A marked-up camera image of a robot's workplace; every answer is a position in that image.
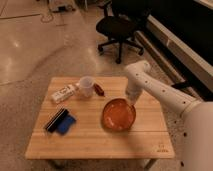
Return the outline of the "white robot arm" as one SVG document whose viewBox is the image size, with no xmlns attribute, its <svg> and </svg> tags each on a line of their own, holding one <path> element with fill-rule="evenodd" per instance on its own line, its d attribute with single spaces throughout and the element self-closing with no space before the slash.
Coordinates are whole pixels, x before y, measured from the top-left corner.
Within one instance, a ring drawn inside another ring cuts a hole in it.
<svg viewBox="0 0 213 171">
<path fill-rule="evenodd" d="M 201 101 L 151 77 L 146 60 L 127 65 L 126 95 L 135 103 L 143 90 L 184 121 L 180 171 L 213 171 L 213 101 Z"/>
</svg>

